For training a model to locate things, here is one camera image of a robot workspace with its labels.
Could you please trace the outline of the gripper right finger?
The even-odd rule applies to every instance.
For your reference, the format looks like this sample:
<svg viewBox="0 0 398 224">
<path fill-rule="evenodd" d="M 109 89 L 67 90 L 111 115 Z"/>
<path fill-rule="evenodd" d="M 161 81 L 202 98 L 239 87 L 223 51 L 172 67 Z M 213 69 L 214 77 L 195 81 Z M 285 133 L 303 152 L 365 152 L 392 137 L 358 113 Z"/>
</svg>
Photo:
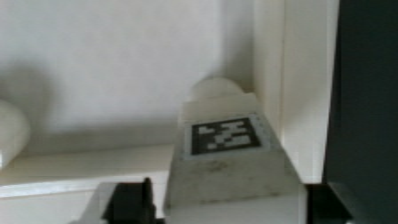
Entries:
<svg viewBox="0 0 398 224">
<path fill-rule="evenodd" d="M 305 185 L 307 190 L 307 223 L 353 224 L 353 215 L 342 203 L 330 183 Z"/>
</svg>

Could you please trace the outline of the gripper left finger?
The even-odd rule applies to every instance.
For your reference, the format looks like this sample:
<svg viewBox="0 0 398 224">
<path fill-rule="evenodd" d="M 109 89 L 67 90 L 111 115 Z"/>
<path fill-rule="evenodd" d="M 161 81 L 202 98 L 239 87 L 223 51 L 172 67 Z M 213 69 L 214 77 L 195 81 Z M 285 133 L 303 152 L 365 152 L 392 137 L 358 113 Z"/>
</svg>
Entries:
<svg viewBox="0 0 398 224">
<path fill-rule="evenodd" d="M 149 178 L 99 184 L 72 224 L 159 224 Z"/>
</svg>

